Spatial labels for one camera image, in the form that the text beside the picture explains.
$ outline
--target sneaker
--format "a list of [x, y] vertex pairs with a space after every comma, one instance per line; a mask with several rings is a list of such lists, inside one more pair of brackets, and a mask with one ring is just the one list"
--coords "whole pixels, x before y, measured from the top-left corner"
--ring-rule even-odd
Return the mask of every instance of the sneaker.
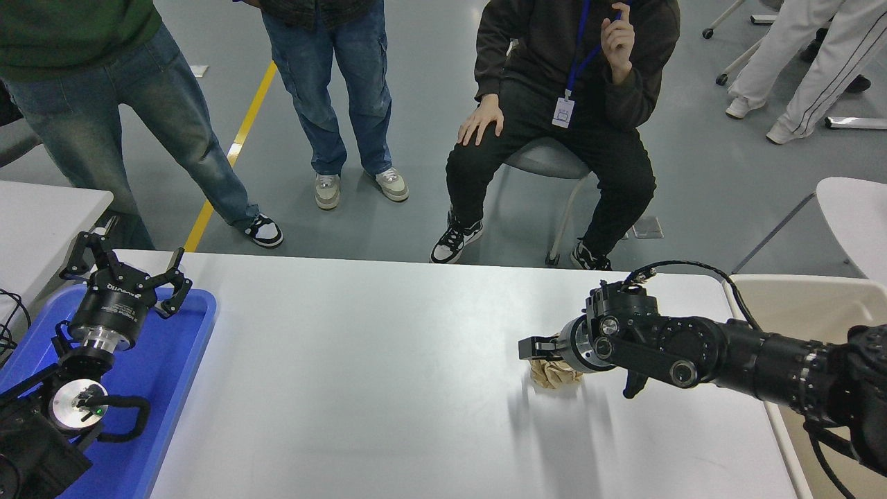
[[844, 91], [847, 93], [862, 93], [868, 90], [868, 87], [870, 86], [872, 86], [871, 80], [863, 75], [856, 75]]
[[474, 222], [470, 227], [462, 227], [450, 212], [446, 215], [446, 224], [446, 232], [431, 250], [430, 261], [433, 264], [456, 263], [462, 255], [462, 250], [483, 234], [482, 220]]
[[782, 125], [782, 123], [776, 122], [773, 124], [773, 127], [770, 131], [767, 132], [767, 140], [776, 144], [777, 146], [781, 146], [790, 140], [797, 139], [797, 135], [792, 133], [789, 129]]
[[592, 252], [585, 247], [585, 243], [579, 240], [576, 247], [569, 254], [569, 259], [573, 261], [573, 265], [577, 269], [585, 270], [613, 270], [613, 266], [609, 263], [606, 255], [594, 256]]
[[406, 201], [406, 198], [410, 197], [410, 188], [406, 186], [406, 181], [394, 167], [376, 175], [375, 178], [376, 183], [382, 188], [382, 193], [391, 201]]
[[280, 227], [263, 213], [255, 216], [253, 224], [243, 231], [254, 243], [264, 248], [277, 248], [283, 242]]
[[749, 111], [753, 111], [755, 109], [763, 107], [765, 102], [761, 102], [757, 106], [752, 106], [749, 104], [749, 100], [744, 97], [737, 97], [733, 99], [733, 102], [730, 103], [730, 107], [728, 107], [724, 112], [727, 116], [734, 118], [735, 120], [741, 120], [749, 113]]
[[317, 175], [314, 178], [314, 202], [322, 210], [332, 210], [339, 206], [338, 175]]
[[800, 54], [798, 54], [797, 58], [801, 59], [803, 62], [807, 64], [812, 64], [813, 60], [816, 59], [816, 54], [820, 53], [820, 47], [822, 46], [822, 42], [819, 40], [813, 40], [807, 45], [807, 48], [803, 49]]

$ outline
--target black pants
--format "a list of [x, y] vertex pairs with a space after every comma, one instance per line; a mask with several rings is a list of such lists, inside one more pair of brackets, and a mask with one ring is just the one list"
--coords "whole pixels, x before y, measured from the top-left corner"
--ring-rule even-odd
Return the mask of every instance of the black pants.
[[533, 139], [551, 137], [579, 157], [598, 177], [600, 201], [582, 238], [594, 255], [607, 255], [643, 214], [655, 190], [655, 177], [640, 135], [619, 131], [576, 104], [567, 130], [552, 125], [556, 99], [515, 80], [504, 80], [499, 108], [505, 127], [496, 137], [487, 127], [480, 146], [457, 144], [446, 166], [452, 212], [461, 225], [483, 218], [487, 185], [502, 162]]

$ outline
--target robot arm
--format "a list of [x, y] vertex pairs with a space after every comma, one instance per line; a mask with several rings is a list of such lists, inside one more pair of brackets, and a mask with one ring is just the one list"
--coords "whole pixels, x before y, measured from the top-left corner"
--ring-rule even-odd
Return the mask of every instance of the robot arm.
[[[87, 250], [96, 271], [84, 279]], [[149, 309], [166, 319], [181, 308], [192, 285], [178, 269], [183, 253], [177, 250], [169, 269], [152, 277], [120, 262], [105, 236], [83, 232], [75, 238], [59, 277], [86, 281], [87, 289], [72, 320], [56, 326], [52, 344], [59, 361], [0, 394], [2, 497], [56, 497], [92, 466], [83, 452], [93, 441], [125, 442], [145, 429], [148, 400], [109, 395], [101, 380], [114, 353], [136, 345]], [[155, 290], [167, 283], [173, 294], [158, 304]], [[137, 409], [133, 428], [102, 432], [108, 408]]]
[[[887, 476], [887, 325], [852, 328], [844, 345], [802, 341], [741, 321], [659, 315], [632, 281], [602, 281], [584, 312], [557, 337], [523, 339], [521, 359], [565, 360], [581, 372], [626, 368], [629, 399], [652, 377], [788, 406], [816, 440]], [[827, 430], [837, 426], [850, 428], [850, 441]]]

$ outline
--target blue jeans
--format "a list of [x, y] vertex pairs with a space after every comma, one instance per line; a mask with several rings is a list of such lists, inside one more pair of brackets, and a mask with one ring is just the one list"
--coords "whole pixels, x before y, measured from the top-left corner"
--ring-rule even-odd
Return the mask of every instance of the blue jeans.
[[334, 53], [348, 86], [349, 117], [360, 163], [371, 175], [390, 168], [386, 135], [391, 94], [385, 82], [388, 38], [383, 1], [379, 0], [363, 17], [333, 29], [327, 29], [318, 15], [313, 32], [265, 13], [262, 18], [271, 40], [271, 56], [293, 96], [295, 112], [314, 150], [314, 170], [321, 175], [338, 175], [347, 157], [326, 89]]
[[[117, 247], [153, 249], [123, 168], [120, 104], [136, 111], [228, 225], [244, 230], [259, 213], [219, 146], [200, 86], [165, 26], [106, 66], [4, 83], [71, 184], [114, 194], [105, 217], [119, 218], [109, 234]], [[157, 193], [158, 202], [163, 195]]]

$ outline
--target blue tray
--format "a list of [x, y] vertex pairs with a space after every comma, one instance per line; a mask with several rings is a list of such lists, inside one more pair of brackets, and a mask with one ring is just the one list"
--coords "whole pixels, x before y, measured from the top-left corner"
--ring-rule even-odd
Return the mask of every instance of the blue tray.
[[[74, 316], [85, 291], [85, 286], [72, 286], [46, 303], [0, 371], [0, 392], [58, 361], [51, 343], [55, 326]], [[157, 298], [166, 299], [171, 291], [158, 289]], [[179, 313], [167, 320], [149, 312], [135, 348], [115, 352], [114, 367], [102, 377], [102, 385], [110, 394], [138, 395], [151, 401], [145, 432], [122, 444], [93, 443], [86, 450], [92, 468], [60, 497], [143, 499], [151, 494], [215, 317], [216, 299], [203, 289], [192, 289]], [[128, 432], [136, 412], [111, 408], [103, 419], [105, 431]]]

